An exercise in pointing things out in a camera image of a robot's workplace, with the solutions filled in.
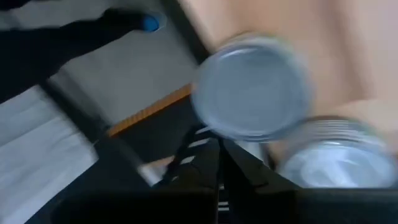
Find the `white surface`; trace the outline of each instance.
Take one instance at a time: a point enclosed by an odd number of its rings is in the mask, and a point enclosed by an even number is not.
[[[96,161],[91,144],[33,87],[0,105],[0,223],[25,223]]]

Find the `black cloth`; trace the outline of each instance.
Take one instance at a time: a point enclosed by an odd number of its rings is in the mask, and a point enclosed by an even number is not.
[[[143,17],[108,9],[93,21],[0,31],[0,103],[54,75],[69,60],[142,30]]]

